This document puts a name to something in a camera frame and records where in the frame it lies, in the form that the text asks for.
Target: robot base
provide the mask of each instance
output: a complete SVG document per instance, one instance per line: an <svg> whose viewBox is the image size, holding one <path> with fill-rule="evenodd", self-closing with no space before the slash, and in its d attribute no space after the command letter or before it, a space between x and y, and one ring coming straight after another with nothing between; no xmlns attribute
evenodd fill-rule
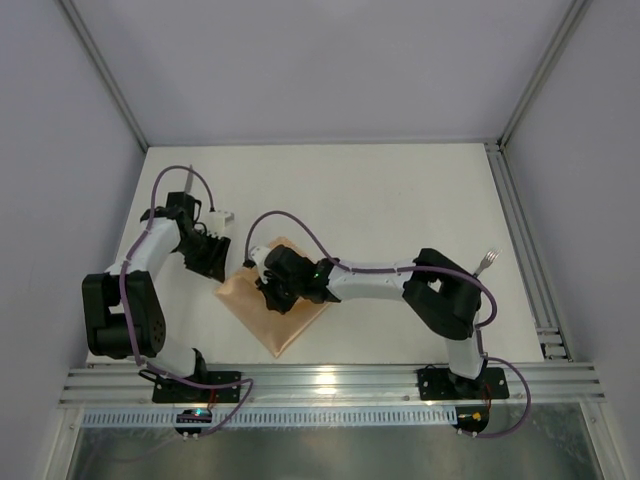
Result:
<svg viewBox="0 0 640 480"><path fill-rule="evenodd" d="M509 387L502 368L485 368L478 382L478 388L467 389L465 395L461 395L460 388L456 388L451 381L448 368L429 365L416 373L420 400L484 400L487 396L492 400L509 398Z"/></svg>

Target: white wall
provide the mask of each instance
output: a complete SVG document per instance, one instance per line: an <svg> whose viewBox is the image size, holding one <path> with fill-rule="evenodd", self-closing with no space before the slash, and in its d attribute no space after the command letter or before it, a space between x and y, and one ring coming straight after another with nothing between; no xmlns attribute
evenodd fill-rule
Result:
<svg viewBox="0 0 640 480"><path fill-rule="evenodd" d="M569 0L76 0L152 145L497 137Z"/></svg>
<svg viewBox="0 0 640 480"><path fill-rule="evenodd" d="M80 284L115 251L142 166L52 0L0 2L0 476L28 479L70 365Z"/></svg>
<svg viewBox="0 0 640 480"><path fill-rule="evenodd" d="M576 350L636 457L639 141L640 2L595 1L508 152Z"/></svg>

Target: metal frame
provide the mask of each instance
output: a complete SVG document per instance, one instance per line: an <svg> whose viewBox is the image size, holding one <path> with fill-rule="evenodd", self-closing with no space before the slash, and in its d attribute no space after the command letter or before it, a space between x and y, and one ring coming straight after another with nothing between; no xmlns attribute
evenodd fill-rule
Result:
<svg viewBox="0 0 640 480"><path fill-rule="evenodd" d="M416 370L424 365L210 365L211 369L240 370L255 382L248 406L323 407L425 405L420 400ZM536 403L603 402L604 390L590 363L541 362L518 364ZM138 367L97 364L71 370L60 398L61 408L149 406L152 384L138 375ZM508 400L525 402L517 376L506 370ZM481 401L426 402L426 405L476 405ZM180 404L193 407L201 404Z"/></svg>
<svg viewBox="0 0 640 480"><path fill-rule="evenodd" d="M88 31L74 0L56 0L56 3L68 19L140 148L146 152L149 143L144 132ZM592 364L572 361L570 343L567 345L566 342L567 331L562 329L562 316L545 275L544 264L538 254L505 153L506 145L557 64L590 3L591 0L572 1L502 135L495 141L489 140L485 145L535 317L540 343L545 349L544 363L521 364L517 367L530 383L535 403L581 404L603 474L610 480L624 479L630 475L624 471L619 450L616 448L616 437L611 431L611 422L607 421L604 414L607 406L603 403L606 402L604 390ZM455 405L474 403L420 401L415 370L421 367L423 365L215 365L217 370L241 370L246 377L255 380L253 394L244 407L253 413L286 413L312 406L316 409L339 408L344 412L367 408L382 409L383 412L410 410L415 414L417 409L447 409ZM507 380L512 397L496 403L524 402L524 390L517 377L507 371ZM49 455L45 478L66 478L78 436L78 426L83 418L90 418L90 415L94 415L91 417L94 420L102 418L95 416L96 412L100 411L149 413L194 406L154 406L151 404L151 396L151 384L137 375L137 368L133 365L88 365L84 369L72 370L60 399L59 407L64 413L54 448ZM256 414L250 415L250 418L252 425L264 425L266 420L263 418L268 417ZM414 420L409 421L417 421L415 415L411 418ZM120 416L117 419L129 426L136 426L136 419L139 420L140 416L132 414L130 417Z"/></svg>
<svg viewBox="0 0 640 480"><path fill-rule="evenodd" d="M89 61L93 64L96 69L96 73L98 77L102 81L102 85L104 85L105 90L113 100L116 109L122 116L122 119L131 130L131 134L135 137L138 142L138 145L142 149L143 152L146 153L149 150L149 142L145 138L144 132L140 128L138 121L136 120L127 100L125 99L118 83L116 82L113 74L109 70L107 62L104 57L100 53L96 42L93 40L89 29L87 28L78 8L76 7L73 0L55 0L62 14L65 16L71 29L76 34L76 38L78 42L84 49Z"/></svg>
<svg viewBox="0 0 640 480"><path fill-rule="evenodd" d="M521 120L529 111L529 108L531 108L531 104L536 99L540 90L542 90L542 87L558 63L562 52L564 52L576 28L580 25L582 18L591 5L591 1L592 0L573 0L571 2L500 136L498 143L501 147L509 143Z"/></svg>

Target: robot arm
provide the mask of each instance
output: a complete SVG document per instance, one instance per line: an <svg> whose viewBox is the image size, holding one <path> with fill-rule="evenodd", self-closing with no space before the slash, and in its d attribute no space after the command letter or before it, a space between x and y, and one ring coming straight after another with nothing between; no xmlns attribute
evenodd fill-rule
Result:
<svg viewBox="0 0 640 480"><path fill-rule="evenodd" d="M269 310L288 312L298 298L314 303L342 302L353 298L374 298L406 302L420 319L445 339L452 381L468 386L485 366L474 324L480 308L480 290L449 275L406 271L405 267L441 267L467 273L433 249L422 249L415 259L390 264L358 264L340 261L356 272L362 270L394 273L353 273L329 259L312 262L288 247L255 247L250 252L260 278L258 289ZM436 291L431 284L439 281Z"/></svg>
<svg viewBox="0 0 640 480"><path fill-rule="evenodd" d="M188 270L224 281L230 240L196 229L199 205L186 192L168 194L165 206L156 208L153 226L131 258L125 280L140 354L181 377L194 373L197 352L167 336L153 279L166 258L179 252ZM227 212L213 215L218 226L233 218ZM141 218L143 228L147 228L148 219L149 211ZM82 282L87 342L94 355L122 359L133 353L124 313L114 311L121 301L118 280L124 261L122 256L106 272L88 275Z"/></svg>

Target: fork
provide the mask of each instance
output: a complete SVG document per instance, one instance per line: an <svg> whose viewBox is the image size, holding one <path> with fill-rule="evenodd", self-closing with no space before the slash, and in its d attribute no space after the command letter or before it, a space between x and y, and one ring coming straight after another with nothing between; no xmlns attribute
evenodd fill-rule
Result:
<svg viewBox="0 0 640 480"><path fill-rule="evenodd" d="M496 258L498 258L498 255L500 255L500 250L496 250L496 249L489 250L487 254L484 256L484 258L482 259L482 261L480 262L480 265L478 265L478 268L476 268L476 271L473 272L473 276L477 277L484 270L486 270L491 265L493 265L493 262L496 261Z"/></svg>

